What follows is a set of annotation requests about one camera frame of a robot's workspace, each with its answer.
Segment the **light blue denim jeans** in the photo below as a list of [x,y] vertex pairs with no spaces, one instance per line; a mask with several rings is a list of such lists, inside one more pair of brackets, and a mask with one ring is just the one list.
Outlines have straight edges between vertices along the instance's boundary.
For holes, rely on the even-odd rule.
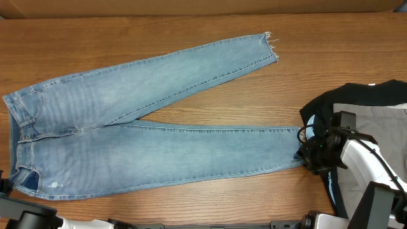
[[68,74],[5,95],[10,181],[33,197],[77,200],[300,166],[297,127],[142,119],[277,59],[264,32]]

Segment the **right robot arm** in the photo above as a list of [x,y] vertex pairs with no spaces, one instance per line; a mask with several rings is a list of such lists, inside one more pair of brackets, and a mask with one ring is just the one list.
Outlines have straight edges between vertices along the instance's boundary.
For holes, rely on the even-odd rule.
[[322,140],[301,142],[297,154],[314,174],[350,170],[364,192],[350,219],[311,211],[299,228],[406,228],[406,183],[384,160],[377,141],[356,130],[354,113],[335,113]]

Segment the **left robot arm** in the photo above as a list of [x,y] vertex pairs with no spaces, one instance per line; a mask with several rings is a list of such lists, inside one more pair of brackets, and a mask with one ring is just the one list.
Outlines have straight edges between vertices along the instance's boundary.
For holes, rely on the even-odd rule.
[[68,220],[57,215],[57,210],[30,202],[24,202],[9,195],[12,184],[1,179],[1,217],[8,219],[7,228],[19,229],[136,229],[136,225],[109,219],[92,221]]

